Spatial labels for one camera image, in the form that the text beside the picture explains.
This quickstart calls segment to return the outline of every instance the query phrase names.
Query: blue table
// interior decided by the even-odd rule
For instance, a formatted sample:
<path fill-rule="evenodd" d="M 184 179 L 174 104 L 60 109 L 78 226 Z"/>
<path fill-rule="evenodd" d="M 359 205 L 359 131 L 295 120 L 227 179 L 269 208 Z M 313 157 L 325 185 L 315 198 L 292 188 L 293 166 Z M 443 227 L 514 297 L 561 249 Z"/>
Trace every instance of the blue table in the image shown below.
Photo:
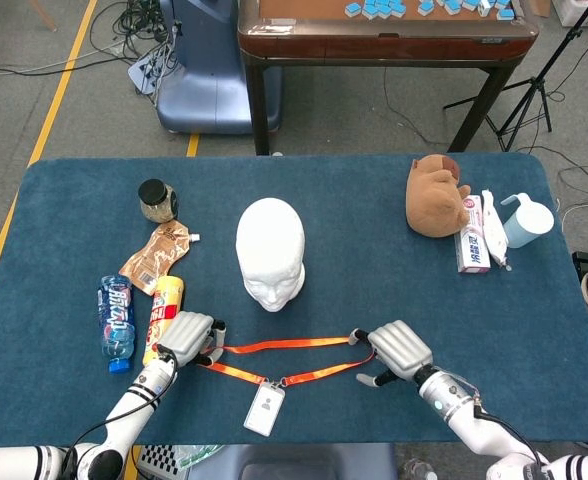
<path fill-rule="evenodd" d="M 486 408 L 525 436 L 588 440 L 588 313 L 558 222 L 510 251 L 512 272 L 458 274 L 452 238 L 419 236 L 405 222 L 405 182 L 418 157 L 64 159 L 31 167 L 0 261 L 0 445 L 69 444 L 105 418 L 135 378 L 137 371 L 107 373 L 95 290 L 154 229 L 136 194 L 149 177 L 177 190 L 179 219 L 202 237 L 171 270 L 186 282 L 184 309 L 226 321 L 229 344 L 347 335 L 403 319 L 438 365 L 478 385 Z M 490 187 L 502 199 L 525 191 L 553 207 L 535 158 L 455 157 L 474 192 Z M 241 213 L 266 196 L 297 210 L 307 241 L 305 286 L 278 314 L 247 295 L 234 250 Z M 511 208 L 499 214 L 507 218 Z M 151 298 L 137 291 L 134 303 L 138 366 Z M 364 353 L 363 346 L 337 346 L 224 360 L 280 378 Z M 359 369 L 382 370 L 379 362 Z M 368 389 L 355 373 L 290 387 L 264 439 L 242 427 L 254 385 L 187 367 L 138 441 L 454 439 L 414 386 Z"/>

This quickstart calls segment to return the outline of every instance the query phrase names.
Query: gray carpet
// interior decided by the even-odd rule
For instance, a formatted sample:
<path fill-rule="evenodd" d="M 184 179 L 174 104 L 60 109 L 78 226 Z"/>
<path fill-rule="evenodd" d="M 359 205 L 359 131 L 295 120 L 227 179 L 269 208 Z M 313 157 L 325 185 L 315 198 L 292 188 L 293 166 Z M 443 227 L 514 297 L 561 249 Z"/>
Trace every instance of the gray carpet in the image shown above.
<path fill-rule="evenodd" d="M 26 69 L 65 60 L 85 11 L 82 0 L 42 0 L 57 22 L 52 33 L 43 25 L 29 2 L 13 0 L 0 7 L 0 67 Z M 99 1 L 96 11 L 109 2 Z M 100 46 L 114 42 L 109 15 L 97 22 L 95 40 Z M 541 20 L 541 35 L 514 80 L 535 75 L 562 40 L 563 29 L 554 10 Z M 565 77 L 588 46 L 588 29 L 572 42 L 550 72 L 548 91 Z M 81 53 L 92 51 L 87 39 Z M 107 58 L 93 55 L 87 61 Z M 425 144 L 407 128 L 407 121 L 391 112 L 383 94 L 383 70 L 366 68 L 292 68 L 286 70 L 284 119 L 273 136 L 274 150 L 287 154 L 349 152 L 428 152 L 442 145 Z M 465 107 L 442 113 L 441 106 L 477 92 L 484 74 L 469 70 L 398 69 L 388 71 L 388 94 L 430 140 L 449 142 L 465 114 Z M 5 214 L 36 142 L 58 77 L 0 77 L 0 229 Z M 421 96 L 429 85 L 430 94 Z M 537 144 L 562 151 L 579 164 L 588 165 L 588 54 L 563 85 L 566 99 L 551 102 L 554 131 L 541 125 Z M 492 111 L 503 120 L 518 100 L 518 93 L 503 94 Z M 532 112 L 537 112 L 537 99 Z M 337 119 L 342 128 L 338 128 Z M 519 135 L 518 146 L 529 146 L 534 125 Z M 186 135 L 169 134 L 158 123 L 147 99 L 137 96 L 121 62 L 92 67 L 72 75 L 51 134 L 45 157 L 75 156 L 174 156 L 184 154 Z M 498 151 L 489 127 L 484 125 L 470 150 Z M 253 152 L 250 137 L 204 136 L 202 155 L 246 155 Z M 543 162 L 561 213 L 588 195 L 558 184 L 557 173 L 571 166 L 559 155 L 535 149 Z M 588 191 L 588 178 L 567 172 L 567 181 Z M 570 250 L 588 251 L 588 208 L 572 210 L 565 219 Z M 541 447 L 551 457 L 569 453 L 568 445 Z M 460 445 L 406 445 L 403 458 L 419 455 L 432 461 L 441 478 L 483 478 L 487 463 L 467 454 Z"/>

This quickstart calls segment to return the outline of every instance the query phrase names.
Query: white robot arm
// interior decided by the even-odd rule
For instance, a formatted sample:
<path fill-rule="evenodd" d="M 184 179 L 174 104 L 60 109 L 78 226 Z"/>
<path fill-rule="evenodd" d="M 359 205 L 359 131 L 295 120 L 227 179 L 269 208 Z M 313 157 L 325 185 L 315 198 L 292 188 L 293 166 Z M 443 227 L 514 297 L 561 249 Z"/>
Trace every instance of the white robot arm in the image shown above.
<path fill-rule="evenodd" d="M 357 375 L 360 382 L 380 387 L 399 378 L 414 381 L 419 395 L 472 452 L 501 458 L 488 470 L 487 480 L 588 479 L 588 457 L 563 457 L 550 464 L 508 424 L 483 410 L 476 387 L 435 367 L 432 351 L 404 322 L 388 323 L 372 333 L 355 330 L 352 339 L 368 341 L 388 367 L 377 377 Z M 459 382 L 473 389 L 474 396 Z"/>
<path fill-rule="evenodd" d="M 214 336 L 215 347 L 205 352 Z M 160 358 L 137 376 L 104 422 L 107 437 L 101 445 L 0 448 L 0 480 L 117 480 L 141 430 L 176 378 L 178 368 L 192 360 L 212 363 L 220 356 L 225 324 L 212 317 L 180 312 L 159 341 Z"/>

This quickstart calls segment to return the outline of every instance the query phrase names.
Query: orange lanyard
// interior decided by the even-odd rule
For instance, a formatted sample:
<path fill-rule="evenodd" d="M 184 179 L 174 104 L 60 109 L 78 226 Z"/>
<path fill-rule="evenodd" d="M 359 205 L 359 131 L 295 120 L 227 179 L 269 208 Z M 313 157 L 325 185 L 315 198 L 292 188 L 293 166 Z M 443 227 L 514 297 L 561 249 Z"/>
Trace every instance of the orange lanyard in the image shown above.
<path fill-rule="evenodd" d="M 284 348 L 311 348 L 311 347 L 325 347 L 329 345 L 341 345 L 349 343 L 349 337 L 328 337 L 328 338 L 299 338 L 292 340 L 268 340 L 266 342 L 253 343 L 251 345 L 243 345 L 238 347 L 222 347 L 224 350 L 238 355 L 245 355 L 249 353 L 260 352 L 262 350 L 275 350 Z M 297 375 L 290 375 L 281 378 L 280 385 L 287 387 L 290 385 L 297 385 L 300 383 L 311 382 L 319 380 L 321 378 L 329 377 L 335 373 L 349 370 L 350 368 L 358 367 L 364 363 L 369 362 L 374 358 L 374 352 L 360 362 L 352 363 L 341 363 L 339 365 L 333 365 L 331 367 L 321 368 L 320 370 L 314 370 L 313 372 L 299 373 Z M 215 372 L 224 373 L 232 377 L 240 378 L 246 382 L 261 384 L 265 381 L 269 381 L 267 377 L 257 375 L 255 373 L 247 372 L 236 367 L 224 365 L 222 363 L 214 363 L 209 366 L 201 365 L 209 370 Z"/>

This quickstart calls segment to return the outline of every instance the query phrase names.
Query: brown plush toy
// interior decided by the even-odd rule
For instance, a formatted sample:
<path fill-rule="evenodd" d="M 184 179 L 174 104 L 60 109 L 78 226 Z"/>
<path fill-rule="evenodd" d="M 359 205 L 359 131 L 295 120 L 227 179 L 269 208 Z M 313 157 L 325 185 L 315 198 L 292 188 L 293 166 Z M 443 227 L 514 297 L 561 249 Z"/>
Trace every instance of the brown plush toy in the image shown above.
<path fill-rule="evenodd" d="M 407 223 L 427 237 L 447 237 L 470 220 L 463 199 L 469 185 L 457 188 L 458 164 L 445 155 L 428 155 L 414 160 L 407 178 L 405 214 Z"/>

